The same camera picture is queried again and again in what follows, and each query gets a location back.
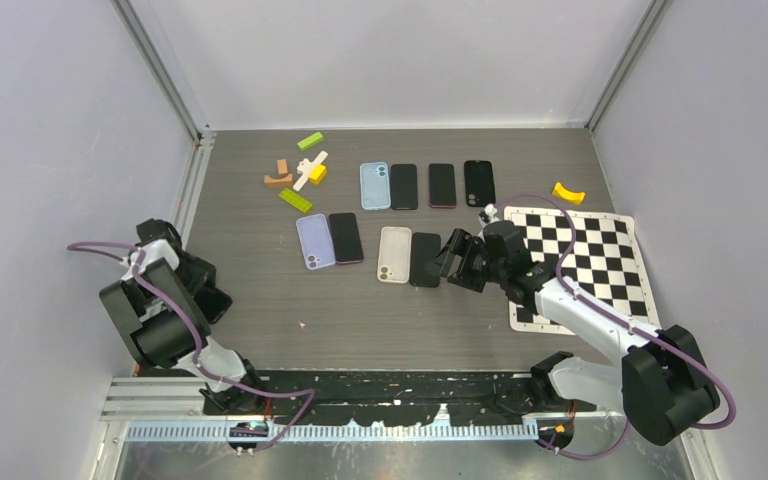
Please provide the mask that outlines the green lego brick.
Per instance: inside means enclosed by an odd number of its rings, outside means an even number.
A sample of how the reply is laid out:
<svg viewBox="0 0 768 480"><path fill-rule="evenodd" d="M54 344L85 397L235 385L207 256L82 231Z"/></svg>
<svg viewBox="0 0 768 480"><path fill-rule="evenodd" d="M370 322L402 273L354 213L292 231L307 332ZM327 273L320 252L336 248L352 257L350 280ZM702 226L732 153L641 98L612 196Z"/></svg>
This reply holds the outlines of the green lego brick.
<svg viewBox="0 0 768 480"><path fill-rule="evenodd" d="M297 142L297 147L301 151L306 151L314 146L317 146L324 140L324 134L321 132L314 132Z"/></svg>

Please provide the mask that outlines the black phone from beige case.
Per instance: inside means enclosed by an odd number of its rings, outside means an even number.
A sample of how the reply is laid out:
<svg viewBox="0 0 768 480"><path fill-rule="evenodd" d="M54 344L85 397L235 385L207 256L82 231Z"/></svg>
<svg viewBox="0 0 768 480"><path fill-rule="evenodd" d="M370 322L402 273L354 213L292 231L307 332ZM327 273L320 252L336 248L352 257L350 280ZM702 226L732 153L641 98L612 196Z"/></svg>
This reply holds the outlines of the black phone from beige case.
<svg viewBox="0 0 768 480"><path fill-rule="evenodd" d="M409 284L414 287L437 288L439 269L434 259L441 249L441 237L436 233L414 232L410 252Z"/></svg>

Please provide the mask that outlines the black phone with dark frame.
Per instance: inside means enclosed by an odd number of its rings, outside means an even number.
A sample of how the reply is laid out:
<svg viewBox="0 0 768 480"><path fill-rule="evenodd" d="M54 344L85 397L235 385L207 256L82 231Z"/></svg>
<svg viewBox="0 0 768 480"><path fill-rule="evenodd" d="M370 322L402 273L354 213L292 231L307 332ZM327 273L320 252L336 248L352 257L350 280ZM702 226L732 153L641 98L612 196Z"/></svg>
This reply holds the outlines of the black phone with dark frame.
<svg viewBox="0 0 768 480"><path fill-rule="evenodd" d="M415 164L390 166L390 199L393 210L418 208L418 169Z"/></svg>

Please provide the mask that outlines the brown arch block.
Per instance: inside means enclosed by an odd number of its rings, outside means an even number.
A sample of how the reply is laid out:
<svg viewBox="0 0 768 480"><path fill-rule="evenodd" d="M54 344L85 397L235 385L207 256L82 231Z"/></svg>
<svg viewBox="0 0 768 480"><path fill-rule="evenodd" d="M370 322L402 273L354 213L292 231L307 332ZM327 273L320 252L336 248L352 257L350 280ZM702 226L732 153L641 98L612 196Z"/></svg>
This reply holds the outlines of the brown arch block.
<svg viewBox="0 0 768 480"><path fill-rule="evenodd" d="M264 177L264 185L268 188L283 189L291 188L295 183L293 174L286 174L281 177L275 178L266 175Z"/></svg>

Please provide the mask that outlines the yellow curved block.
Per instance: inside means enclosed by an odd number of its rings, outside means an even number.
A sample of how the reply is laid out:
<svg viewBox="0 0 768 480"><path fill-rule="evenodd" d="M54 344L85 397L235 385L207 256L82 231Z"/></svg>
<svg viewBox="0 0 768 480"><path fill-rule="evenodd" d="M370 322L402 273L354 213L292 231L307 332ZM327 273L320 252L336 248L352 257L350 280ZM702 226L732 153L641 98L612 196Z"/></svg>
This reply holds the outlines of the yellow curved block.
<svg viewBox="0 0 768 480"><path fill-rule="evenodd" d="M552 195L573 205L581 205L586 199L586 193L583 191L574 191L566 188L561 182L556 182Z"/></svg>

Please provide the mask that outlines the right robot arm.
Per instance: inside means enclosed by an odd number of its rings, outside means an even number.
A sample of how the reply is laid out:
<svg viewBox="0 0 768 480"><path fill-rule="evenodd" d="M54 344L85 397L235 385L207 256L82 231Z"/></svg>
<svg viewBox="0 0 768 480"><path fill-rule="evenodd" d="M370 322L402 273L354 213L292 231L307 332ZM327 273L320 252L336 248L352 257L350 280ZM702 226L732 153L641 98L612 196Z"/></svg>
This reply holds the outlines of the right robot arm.
<svg viewBox="0 0 768 480"><path fill-rule="evenodd" d="M474 292L498 285L507 299L573 332L607 359L601 365L559 352L532 370L531 397L544 410L567 400L622 414L650 443L664 446L690 428L706 429L706 417L734 400L707 368L695 337L679 325L658 329L621 314L568 276L555 261L537 262L524 231L508 220L480 234L452 232L424 270Z"/></svg>

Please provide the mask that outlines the light green flat brick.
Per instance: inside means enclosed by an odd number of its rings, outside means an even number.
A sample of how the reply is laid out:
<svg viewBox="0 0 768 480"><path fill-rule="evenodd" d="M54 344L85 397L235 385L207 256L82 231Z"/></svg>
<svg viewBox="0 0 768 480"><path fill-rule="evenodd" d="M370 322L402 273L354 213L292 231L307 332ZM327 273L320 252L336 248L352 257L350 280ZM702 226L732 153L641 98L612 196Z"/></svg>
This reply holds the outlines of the light green flat brick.
<svg viewBox="0 0 768 480"><path fill-rule="evenodd" d="M308 213L313 208L313 204L309 200L302 197L292 188L284 188L279 193L279 198L301 213Z"/></svg>

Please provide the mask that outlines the small brown block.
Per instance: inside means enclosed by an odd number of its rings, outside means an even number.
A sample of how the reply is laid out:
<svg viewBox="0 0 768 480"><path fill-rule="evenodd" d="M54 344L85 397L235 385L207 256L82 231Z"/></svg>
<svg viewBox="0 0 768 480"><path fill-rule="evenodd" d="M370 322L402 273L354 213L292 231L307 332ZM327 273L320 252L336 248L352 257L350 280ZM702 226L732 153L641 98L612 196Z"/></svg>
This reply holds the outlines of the small brown block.
<svg viewBox="0 0 768 480"><path fill-rule="evenodd" d="M286 159L279 159L276 161L277 171L280 176L285 176L290 173L288 163Z"/></svg>

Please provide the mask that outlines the black phone from lilac case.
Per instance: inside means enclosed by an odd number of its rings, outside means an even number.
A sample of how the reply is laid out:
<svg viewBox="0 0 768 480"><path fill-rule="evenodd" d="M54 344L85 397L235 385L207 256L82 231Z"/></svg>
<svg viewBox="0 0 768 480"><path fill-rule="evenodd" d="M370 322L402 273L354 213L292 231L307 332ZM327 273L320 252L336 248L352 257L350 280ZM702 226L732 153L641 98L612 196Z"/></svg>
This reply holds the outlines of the black phone from lilac case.
<svg viewBox="0 0 768 480"><path fill-rule="evenodd" d="M351 212L328 216L335 260L338 265L360 263L364 251L356 215Z"/></svg>

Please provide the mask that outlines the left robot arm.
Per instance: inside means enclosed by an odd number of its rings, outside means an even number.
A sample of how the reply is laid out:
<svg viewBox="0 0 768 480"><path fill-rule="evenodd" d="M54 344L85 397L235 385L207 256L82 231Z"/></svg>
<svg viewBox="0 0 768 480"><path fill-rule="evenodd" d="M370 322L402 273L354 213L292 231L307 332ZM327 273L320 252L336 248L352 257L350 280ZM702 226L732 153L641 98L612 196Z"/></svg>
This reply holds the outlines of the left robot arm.
<svg viewBox="0 0 768 480"><path fill-rule="evenodd" d="M99 293L129 353L142 368L200 378L208 411L258 412L267 389L253 365L211 337L233 303L216 285L216 267L186 252L166 220L146 220L136 231L125 274Z"/></svg>

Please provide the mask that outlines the purple phone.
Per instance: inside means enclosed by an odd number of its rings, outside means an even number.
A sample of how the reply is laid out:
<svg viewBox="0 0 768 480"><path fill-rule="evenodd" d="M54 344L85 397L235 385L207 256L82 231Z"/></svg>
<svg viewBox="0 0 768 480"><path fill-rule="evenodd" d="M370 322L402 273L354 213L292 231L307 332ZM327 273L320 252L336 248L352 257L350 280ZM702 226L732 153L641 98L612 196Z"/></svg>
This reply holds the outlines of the purple phone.
<svg viewBox="0 0 768 480"><path fill-rule="evenodd" d="M455 208L457 192L452 164L432 163L428 166L429 205L432 208Z"/></svg>

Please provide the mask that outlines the checkerboard mat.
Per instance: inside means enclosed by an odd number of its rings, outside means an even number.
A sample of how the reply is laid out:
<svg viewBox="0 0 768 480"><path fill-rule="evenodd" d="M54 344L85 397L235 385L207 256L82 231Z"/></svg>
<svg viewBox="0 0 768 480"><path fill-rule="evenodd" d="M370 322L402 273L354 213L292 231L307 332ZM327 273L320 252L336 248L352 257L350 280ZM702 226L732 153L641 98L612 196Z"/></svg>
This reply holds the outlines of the checkerboard mat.
<svg viewBox="0 0 768 480"><path fill-rule="evenodd" d="M504 218L524 233L532 260L562 262L564 276L620 314L659 327L661 322L630 216L605 212L514 207Z"/></svg>

